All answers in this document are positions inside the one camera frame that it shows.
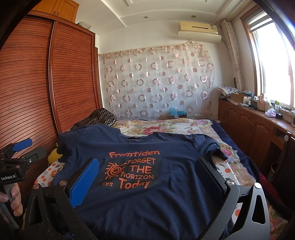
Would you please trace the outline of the person's left hand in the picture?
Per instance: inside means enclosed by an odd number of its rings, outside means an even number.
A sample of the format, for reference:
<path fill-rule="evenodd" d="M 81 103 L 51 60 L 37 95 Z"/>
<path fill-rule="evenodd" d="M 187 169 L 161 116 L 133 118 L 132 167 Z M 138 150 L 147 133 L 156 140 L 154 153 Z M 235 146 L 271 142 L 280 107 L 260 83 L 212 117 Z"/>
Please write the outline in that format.
<path fill-rule="evenodd" d="M 21 203 L 21 193 L 18 183 L 13 184 L 13 187 L 11 189 L 11 196 L 13 197 L 13 200 L 11 201 L 11 209 L 13 210 L 14 216 L 19 217 L 23 214 L 23 206 Z M 0 192 L 0 202 L 6 203 L 7 201 L 8 195 Z"/>

